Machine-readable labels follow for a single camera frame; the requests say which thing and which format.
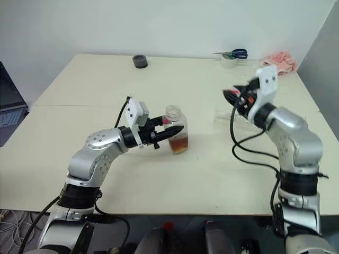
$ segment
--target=laptop keyboard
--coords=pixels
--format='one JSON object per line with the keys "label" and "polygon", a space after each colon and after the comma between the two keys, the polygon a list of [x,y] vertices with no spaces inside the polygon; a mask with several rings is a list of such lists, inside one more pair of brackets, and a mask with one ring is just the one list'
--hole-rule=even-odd
{"label": "laptop keyboard", "polygon": [[20,119],[22,110],[0,114],[0,128],[16,125]]}

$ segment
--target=laptop screen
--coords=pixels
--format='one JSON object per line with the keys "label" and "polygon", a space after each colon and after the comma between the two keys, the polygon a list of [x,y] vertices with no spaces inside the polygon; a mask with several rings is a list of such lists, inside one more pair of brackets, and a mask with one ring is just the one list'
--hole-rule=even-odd
{"label": "laptop screen", "polygon": [[26,106],[26,103],[0,62],[0,109],[10,109],[21,105]]}

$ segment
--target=laptop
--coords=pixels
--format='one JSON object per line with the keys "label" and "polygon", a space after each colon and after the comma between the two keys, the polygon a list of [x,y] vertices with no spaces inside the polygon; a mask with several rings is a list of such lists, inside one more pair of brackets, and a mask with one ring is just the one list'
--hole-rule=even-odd
{"label": "laptop", "polygon": [[28,106],[0,62],[0,147],[28,114]]}

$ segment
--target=tabletop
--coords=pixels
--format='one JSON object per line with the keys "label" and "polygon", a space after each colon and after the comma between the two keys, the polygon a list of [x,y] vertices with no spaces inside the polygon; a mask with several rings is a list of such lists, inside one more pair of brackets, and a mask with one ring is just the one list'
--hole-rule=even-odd
{"label": "tabletop", "polygon": [[[31,113],[0,150],[0,208],[40,211],[65,182],[70,158],[94,131],[114,126],[127,95],[144,101],[150,116],[179,105],[188,119],[189,149],[173,155],[160,149],[133,148],[117,158],[101,187],[102,210],[118,214],[270,214],[274,172],[237,161],[231,154],[231,106],[221,90],[246,84],[257,61],[223,69],[209,59],[148,57],[136,69],[132,56],[77,55],[36,101]],[[280,79],[274,101],[299,114],[324,145],[320,163],[321,214],[339,214],[331,196],[339,191],[339,143],[297,74]],[[259,130],[236,117],[243,138]],[[263,136],[252,149],[276,152]],[[277,161],[239,151],[248,160]]]}

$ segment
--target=glass bottle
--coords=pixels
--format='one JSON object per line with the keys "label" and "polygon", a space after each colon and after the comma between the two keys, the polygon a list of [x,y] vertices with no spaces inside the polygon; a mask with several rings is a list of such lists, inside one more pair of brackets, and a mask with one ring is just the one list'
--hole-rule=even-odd
{"label": "glass bottle", "polygon": [[189,144],[187,119],[178,106],[170,105],[166,108],[166,115],[163,118],[163,123],[165,129],[176,125],[184,126],[181,132],[169,138],[168,141],[174,153],[180,153],[187,150]]}

